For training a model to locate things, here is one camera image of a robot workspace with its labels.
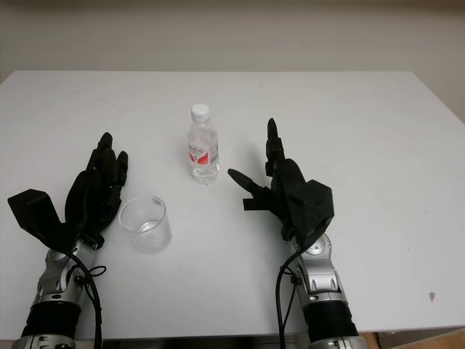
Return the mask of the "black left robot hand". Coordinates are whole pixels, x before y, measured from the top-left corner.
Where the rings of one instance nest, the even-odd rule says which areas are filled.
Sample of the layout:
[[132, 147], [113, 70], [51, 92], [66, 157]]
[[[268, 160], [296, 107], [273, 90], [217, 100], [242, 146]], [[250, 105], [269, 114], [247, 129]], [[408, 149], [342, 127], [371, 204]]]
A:
[[127, 179], [128, 154], [115, 154], [112, 144], [112, 135], [104, 133], [65, 202], [66, 224], [93, 249], [101, 248], [105, 242], [102, 232], [118, 213]]

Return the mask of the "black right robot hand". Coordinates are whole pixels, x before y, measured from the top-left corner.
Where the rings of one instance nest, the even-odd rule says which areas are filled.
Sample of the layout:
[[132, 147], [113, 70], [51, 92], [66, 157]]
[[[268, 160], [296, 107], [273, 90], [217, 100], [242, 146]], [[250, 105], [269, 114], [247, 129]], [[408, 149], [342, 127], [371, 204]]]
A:
[[246, 211], [268, 211], [282, 223], [283, 240], [295, 238], [301, 245], [307, 244], [307, 230], [304, 223], [304, 213], [300, 205], [291, 205], [291, 193], [305, 186], [306, 181], [297, 163], [287, 159], [283, 143], [278, 135], [275, 120], [267, 123], [265, 174], [272, 178], [270, 187], [256, 184], [250, 177], [236, 169], [228, 169], [229, 176], [251, 194], [251, 198], [243, 200]]

